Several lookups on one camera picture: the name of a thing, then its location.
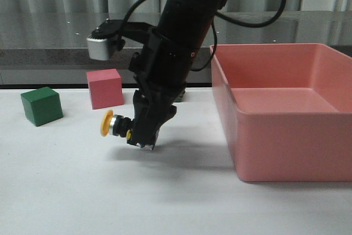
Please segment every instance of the pink cube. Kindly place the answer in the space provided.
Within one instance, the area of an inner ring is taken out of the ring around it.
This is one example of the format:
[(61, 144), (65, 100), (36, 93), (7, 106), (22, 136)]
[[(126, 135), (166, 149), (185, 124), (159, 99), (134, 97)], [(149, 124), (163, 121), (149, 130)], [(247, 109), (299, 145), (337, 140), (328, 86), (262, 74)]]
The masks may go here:
[(92, 108), (123, 105), (122, 80), (116, 69), (87, 72)]

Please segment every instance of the black cable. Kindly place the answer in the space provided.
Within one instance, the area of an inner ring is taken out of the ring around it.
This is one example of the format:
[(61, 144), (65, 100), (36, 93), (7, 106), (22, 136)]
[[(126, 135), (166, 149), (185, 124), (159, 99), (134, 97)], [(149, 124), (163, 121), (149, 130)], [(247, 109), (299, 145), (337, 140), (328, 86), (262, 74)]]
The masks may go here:
[[(120, 48), (123, 47), (123, 45), (121, 45), (121, 43), (124, 42), (122, 40), (122, 33), (124, 32), (124, 29), (125, 29), (125, 27), (126, 27), (126, 25), (128, 23), (129, 18), (131, 17), (131, 15), (134, 12), (134, 10), (139, 5), (141, 5), (143, 2), (145, 2), (145, 1), (147, 1), (147, 0), (137, 0), (129, 8), (129, 10), (127, 11), (125, 17), (122, 20), (122, 23), (121, 23), (121, 26), (120, 26), (120, 30), (119, 30), (119, 33), (118, 33), (118, 36), (117, 36), (117, 46), (118, 47), (120, 47)], [(281, 14), (282, 14), (282, 12), (284, 11), (284, 8), (285, 8), (286, 1), (287, 0), (281, 0), (280, 7), (279, 7), (278, 11), (276, 12), (276, 14), (272, 18), (270, 18), (269, 20), (261, 22), (261, 23), (247, 23), (247, 22), (244, 22), (244, 21), (240, 21), (240, 20), (237, 20), (237, 19), (230, 18), (230, 17), (228, 17), (228, 16), (226, 16), (226, 15), (224, 15), (224, 14), (218, 12), (218, 11), (216, 11), (214, 15), (219, 17), (219, 18), (221, 18), (221, 19), (224, 19), (227, 22), (230, 22), (232, 24), (236, 24), (236, 25), (239, 25), (239, 26), (243, 26), (243, 27), (247, 27), (247, 28), (261, 28), (261, 27), (265, 27), (265, 26), (268, 26), (268, 25), (272, 24), (274, 21), (276, 21), (281, 16)], [(203, 70), (209, 64), (209, 62), (213, 59), (213, 57), (215, 55), (215, 51), (216, 51), (216, 48), (217, 48), (217, 35), (216, 35), (214, 22), (212, 22), (212, 30), (213, 30), (213, 35), (214, 35), (213, 52), (210, 55), (210, 58), (208, 59), (206, 64), (203, 67), (201, 67), (201, 68), (196, 68), (196, 69), (192, 68), (191, 71), (193, 71), (193, 72), (198, 72), (198, 71)]]
[(214, 21), (211, 23), (211, 28), (213, 30), (213, 36), (214, 36), (214, 46), (213, 46), (213, 52), (210, 55), (210, 58), (208, 59), (208, 61), (201, 67), (201, 68), (191, 68), (192, 72), (199, 72), (202, 71), (204, 68), (207, 67), (207, 65), (211, 62), (211, 60), (213, 60), (213, 57), (215, 55), (216, 52), (216, 48), (218, 46), (218, 36), (216, 34), (216, 30), (215, 30), (215, 25), (214, 25)]
[(117, 36), (117, 44), (118, 46), (122, 43), (122, 33), (124, 32), (124, 29), (127, 25), (127, 22), (129, 20), (129, 18), (131, 17), (132, 13), (134, 12), (134, 10), (139, 7), (139, 5), (141, 5), (143, 2), (145, 2), (147, 0), (137, 0), (127, 11), (125, 17), (123, 18), (122, 22), (121, 22), (121, 26), (118, 32), (118, 36)]
[(286, 1), (287, 0), (281, 0), (280, 7), (279, 7), (278, 11), (276, 12), (276, 14), (271, 19), (264, 21), (264, 22), (261, 22), (261, 23), (247, 23), (244, 21), (230, 18), (230, 17), (228, 17), (218, 11), (215, 12), (215, 16), (222, 18), (232, 24), (239, 25), (239, 26), (243, 26), (243, 27), (247, 27), (247, 28), (262, 28), (262, 27), (265, 27), (265, 26), (272, 24), (274, 21), (276, 21), (281, 16), (282, 12), (285, 9)]

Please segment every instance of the green cube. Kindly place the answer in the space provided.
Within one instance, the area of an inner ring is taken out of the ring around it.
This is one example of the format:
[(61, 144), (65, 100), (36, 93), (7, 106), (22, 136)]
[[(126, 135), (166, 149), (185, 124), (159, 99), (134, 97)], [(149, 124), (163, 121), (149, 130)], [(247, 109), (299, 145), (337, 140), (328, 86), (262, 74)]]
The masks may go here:
[(175, 99), (175, 103), (182, 102), (183, 96), (185, 95), (185, 90)]
[(51, 88), (22, 93), (21, 99), (27, 119), (37, 127), (63, 117), (59, 94)]

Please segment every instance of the pink plastic bin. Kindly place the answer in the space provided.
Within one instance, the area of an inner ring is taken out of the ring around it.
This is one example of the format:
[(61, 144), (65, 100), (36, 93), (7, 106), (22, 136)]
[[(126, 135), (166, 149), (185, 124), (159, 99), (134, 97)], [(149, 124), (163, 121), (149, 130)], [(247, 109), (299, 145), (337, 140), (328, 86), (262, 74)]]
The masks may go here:
[(352, 59), (326, 45), (219, 45), (213, 93), (244, 181), (352, 181)]

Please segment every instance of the white tabletop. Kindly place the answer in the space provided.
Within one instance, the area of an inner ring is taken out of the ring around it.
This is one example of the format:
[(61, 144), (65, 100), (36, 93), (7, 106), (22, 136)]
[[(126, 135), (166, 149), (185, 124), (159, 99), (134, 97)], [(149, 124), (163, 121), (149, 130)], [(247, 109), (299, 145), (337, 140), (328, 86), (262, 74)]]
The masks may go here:
[(153, 152), (101, 137), (88, 90), (56, 90), (64, 118), (40, 127), (24, 91), (0, 90), (1, 235), (352, 234), (352, 183), (237, 178), (211, 89), (187, 89)]

